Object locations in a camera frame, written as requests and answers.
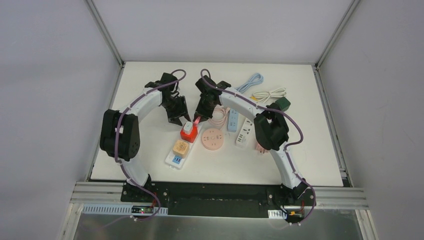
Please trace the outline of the red cube plug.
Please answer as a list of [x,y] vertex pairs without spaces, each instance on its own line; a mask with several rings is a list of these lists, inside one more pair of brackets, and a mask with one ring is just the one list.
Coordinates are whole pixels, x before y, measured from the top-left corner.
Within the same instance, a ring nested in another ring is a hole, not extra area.
[[196,125],[184,125],[180,131],[182,140],[193,143],[198,135],[198,128]]

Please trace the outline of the beige cube plug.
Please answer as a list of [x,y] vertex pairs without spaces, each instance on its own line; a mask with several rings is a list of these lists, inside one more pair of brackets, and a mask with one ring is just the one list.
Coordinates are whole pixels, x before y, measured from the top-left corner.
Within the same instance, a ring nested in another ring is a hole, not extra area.
[[189,150],[190,144],[181,139],[178,139],[172,148],[173,154],[181,158],[186,158]]

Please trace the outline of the small white power strip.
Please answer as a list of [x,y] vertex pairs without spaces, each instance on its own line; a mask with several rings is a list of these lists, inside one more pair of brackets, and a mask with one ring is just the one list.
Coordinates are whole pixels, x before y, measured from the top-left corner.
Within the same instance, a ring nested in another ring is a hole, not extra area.
[[250,137],[252,136],[253,129],[254,123],[246,117],[235,140],[235,146],[238,148],[245,149],[248,146],[248,142]]

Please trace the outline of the long white power strip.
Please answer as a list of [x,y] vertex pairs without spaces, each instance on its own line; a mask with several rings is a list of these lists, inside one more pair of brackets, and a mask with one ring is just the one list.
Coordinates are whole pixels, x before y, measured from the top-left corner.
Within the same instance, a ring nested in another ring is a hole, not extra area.
[[177,139],[174,142],[164,162],[173,170],[181,170],[187,162],[194,144],[199,138],[202,123],[194,124],[186,122],[180,130]]

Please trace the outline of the dark green cube plug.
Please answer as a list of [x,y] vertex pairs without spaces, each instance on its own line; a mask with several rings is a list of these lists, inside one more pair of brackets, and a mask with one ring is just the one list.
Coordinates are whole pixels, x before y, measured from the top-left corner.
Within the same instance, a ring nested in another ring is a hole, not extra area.
[[284,97],[284,96],[281,97],[281,98],[279,98],[279,99],[277,99],[275,101],[275,103],[279,106],[279,109],[282,112],[287,111],[290,108],[290,106],[291,106],[291,102],[286,97]]

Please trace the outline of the small white cube adapter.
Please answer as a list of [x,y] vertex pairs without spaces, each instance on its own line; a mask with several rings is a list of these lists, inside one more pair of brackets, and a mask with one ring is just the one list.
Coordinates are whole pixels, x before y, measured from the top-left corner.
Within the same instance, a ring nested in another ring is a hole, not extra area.
[[194,129],[194,125],[191,121],[187,121],[182,128],[183,133],[185,135],[190,135],[192,133],[193,129]]

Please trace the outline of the pink plug adapter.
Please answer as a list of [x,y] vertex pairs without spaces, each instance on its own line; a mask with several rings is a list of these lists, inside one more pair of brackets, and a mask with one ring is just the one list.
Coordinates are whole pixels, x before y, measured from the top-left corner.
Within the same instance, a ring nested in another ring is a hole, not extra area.
[[194,125],[198,125],[201,122],[201,116],[198,116],[195,120],[194,120]]

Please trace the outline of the pink cube plug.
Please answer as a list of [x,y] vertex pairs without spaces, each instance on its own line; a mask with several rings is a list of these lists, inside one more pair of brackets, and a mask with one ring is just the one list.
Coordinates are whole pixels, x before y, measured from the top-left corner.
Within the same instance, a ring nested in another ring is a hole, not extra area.
[[255,150],[260,154],[266,154],[269,150],[265,149],[258,141],[256,142]]

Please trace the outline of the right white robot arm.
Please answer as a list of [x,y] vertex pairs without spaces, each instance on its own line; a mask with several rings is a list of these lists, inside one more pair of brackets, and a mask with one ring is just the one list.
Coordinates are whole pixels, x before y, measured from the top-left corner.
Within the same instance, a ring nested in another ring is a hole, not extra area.
[[253,101],[229,83],[215,83],[207,75],[201,76],[195,85],[200,91],[200,100],[194,118],[200,122],[207,121],[213,117],[216,106],[220,105],[235,110],[252,121],[256,141],[269,151],[280,172],[284,200],[290,205],[302,201],[308,185],[289,153],[289,116],[280,106],[277,103],[264,105]]

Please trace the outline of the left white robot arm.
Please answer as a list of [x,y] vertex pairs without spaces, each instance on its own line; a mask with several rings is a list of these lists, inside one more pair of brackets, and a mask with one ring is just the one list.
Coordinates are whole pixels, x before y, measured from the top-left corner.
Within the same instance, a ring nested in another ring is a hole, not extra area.
[[175,72],[164,72],[157,81],[148,82],[141,94],[120,109],[103,114],[99,147],[119,164],[127,183],[135,186],[133,195],[140,202],[152,198],[153,189],[146,185],[150,175],[136,157],[141,147],[140,122],[155,108],[165,109],[170,124],[182,126],[181,118],[190,121],[185,96],[179,93]]

